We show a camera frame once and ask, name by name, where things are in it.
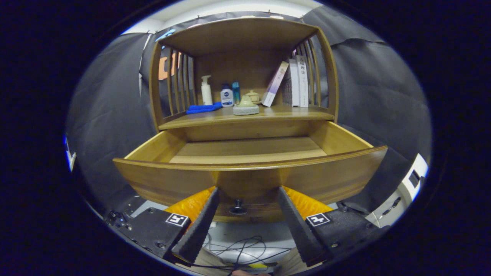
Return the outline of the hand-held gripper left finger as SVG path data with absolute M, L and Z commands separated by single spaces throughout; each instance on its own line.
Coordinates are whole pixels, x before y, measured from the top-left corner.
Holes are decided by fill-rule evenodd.
M 132 218 L 115 213 L 115 228 L 130 241 L 159 258 L 195 262 L 219 205 L 219 189 L 210 187 L 159 210 L 149 207 Z

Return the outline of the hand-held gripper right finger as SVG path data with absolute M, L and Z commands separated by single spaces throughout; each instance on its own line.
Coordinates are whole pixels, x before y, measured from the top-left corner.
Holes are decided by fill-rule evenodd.
M 285 186 L 279 187 L 277 199 L 299 256 L 307 266 L 340 261 L 384 234 L 384 228 L 343 204 L 332 209 Z

